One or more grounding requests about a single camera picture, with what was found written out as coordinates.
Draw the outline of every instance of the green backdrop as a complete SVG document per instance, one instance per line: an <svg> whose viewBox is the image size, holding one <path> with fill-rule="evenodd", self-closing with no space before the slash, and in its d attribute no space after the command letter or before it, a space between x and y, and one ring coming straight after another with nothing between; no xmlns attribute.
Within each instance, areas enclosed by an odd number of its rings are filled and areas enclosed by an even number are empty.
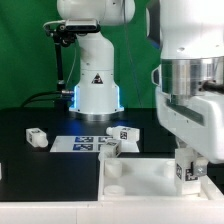
<svg viewBox="0 0 224 224"><path fill-rule="evenodd" d="M115 47L115 81L121 88L121 104L125 108L140 107L133 70L136 72L142 106L155 107L155 87L151 84L150 73L159 64L160 52L146 38L145 7L148 1L135 0L136 13L128 24L134 69L129 60L124 26L102 27L102 34ZM42 28L45 22L59 19L56 2L0 1L0 109L20 106L33 94L56 90L54 44ZM74 47L63 49L65 78L71 70L73 58ZM70 88L78 81L79 59Z"/></svg>

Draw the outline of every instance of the black tabletop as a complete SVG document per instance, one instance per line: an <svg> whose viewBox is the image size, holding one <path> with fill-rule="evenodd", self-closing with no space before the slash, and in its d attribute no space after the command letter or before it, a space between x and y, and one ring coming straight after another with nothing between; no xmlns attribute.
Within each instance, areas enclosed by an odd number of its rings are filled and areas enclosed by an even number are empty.
<svg viewBox="0 0 224 224"><path fill-rule="evenodd" d="M0 201L96 201L98 154L49 151L56 136L104 136L107 127L118 125L141 130L141 153L122 156L174 157L175 137L159 125L155 109L126 109L122 118L107 122L78 120L55 109L1 110ZM25 130L36 127L47 133L49 146L44 150L26 142ZM222 187L223 166L210 166L209 172Z"/></svg>

